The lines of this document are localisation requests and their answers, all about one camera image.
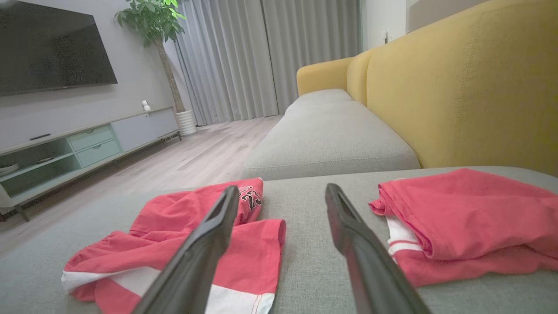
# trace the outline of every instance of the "television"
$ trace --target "television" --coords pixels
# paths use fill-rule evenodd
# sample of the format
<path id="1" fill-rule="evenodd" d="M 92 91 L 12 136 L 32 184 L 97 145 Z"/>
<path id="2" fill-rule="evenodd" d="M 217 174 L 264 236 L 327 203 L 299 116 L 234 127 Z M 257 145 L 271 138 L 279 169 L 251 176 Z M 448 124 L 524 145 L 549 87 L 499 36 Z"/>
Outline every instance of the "television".
<path id="1" fill-rule="evenodd" d="M 92 15 L 0 0 L 0 96 L 116 83 Z"/>

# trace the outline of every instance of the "wooden floor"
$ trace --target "wooden floor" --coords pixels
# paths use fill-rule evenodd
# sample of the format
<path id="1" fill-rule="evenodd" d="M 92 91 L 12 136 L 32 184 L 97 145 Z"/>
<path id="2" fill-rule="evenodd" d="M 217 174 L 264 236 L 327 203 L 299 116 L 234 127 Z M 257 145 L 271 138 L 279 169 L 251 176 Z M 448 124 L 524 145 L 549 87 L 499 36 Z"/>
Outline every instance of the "wooden floor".
<path id="1" fill-rule="evenodd" d="M 0 256 L 33 239 L 63 217 L 109 194 L 197 187 L 240 178 L 252 148 L 281 116 L 227 122 L 198 128 L 198 133 L 154 145 L 85 176 L 0 222 Z"/>

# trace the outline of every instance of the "curtain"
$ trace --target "curtain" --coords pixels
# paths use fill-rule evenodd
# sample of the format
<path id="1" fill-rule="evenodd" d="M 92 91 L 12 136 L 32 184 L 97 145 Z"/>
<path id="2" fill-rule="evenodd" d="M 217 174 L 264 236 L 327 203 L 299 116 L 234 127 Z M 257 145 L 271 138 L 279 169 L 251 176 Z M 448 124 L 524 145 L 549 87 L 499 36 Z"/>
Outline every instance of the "curtain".
<path id="1" fill-rule="evenodd" d="M 259 0 L 180 3 L 179 55 L 198 125 L 278 114 Z"/>
<path id="2" fill-rule="evenodd" d="M 305 65 L 360 52 L 359 0 L 182 1 L 181 65 L 198 125 L 285 113 Z"/>
<path id="3" fill-rule="evenodd" d="M 360 52 L 359 0 L 262 0 L 280 114 L 298 97 L 302 66 Z"/>

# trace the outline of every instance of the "sofa armrest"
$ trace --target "sofa armrest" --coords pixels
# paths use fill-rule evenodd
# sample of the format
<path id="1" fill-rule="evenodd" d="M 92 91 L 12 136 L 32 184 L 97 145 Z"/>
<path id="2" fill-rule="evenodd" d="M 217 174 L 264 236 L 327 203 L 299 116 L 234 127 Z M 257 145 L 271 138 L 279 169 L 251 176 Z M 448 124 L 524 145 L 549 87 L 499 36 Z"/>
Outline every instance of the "sofa armrest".
<path id="1" fill-rule="evenodd" d="M 324 89 L 347 90 L 347 67 L 351 58 L 303 66 L 296 72 L 299 96 Z"/>

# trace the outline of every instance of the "drawer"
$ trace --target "drawer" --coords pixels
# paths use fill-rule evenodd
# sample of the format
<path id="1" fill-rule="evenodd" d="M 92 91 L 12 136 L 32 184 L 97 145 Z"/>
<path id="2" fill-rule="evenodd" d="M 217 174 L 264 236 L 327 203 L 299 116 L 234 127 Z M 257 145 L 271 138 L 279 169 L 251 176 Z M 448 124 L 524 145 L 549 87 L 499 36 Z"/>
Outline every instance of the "drawer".
<path id="1" fill-rule="evenodd" d="M 70 144 L 75 151 L 94 146 L 112 138 L 113 135 L 108 125 L 68 136 L 68 140 L 70 140 Z"/>
<path id="2" fill-rule="evenodd" d="M 81 165 L 85 168 L 103 159 L 120 153 L 115 141 L 106 142 L 77 153 Z"/>

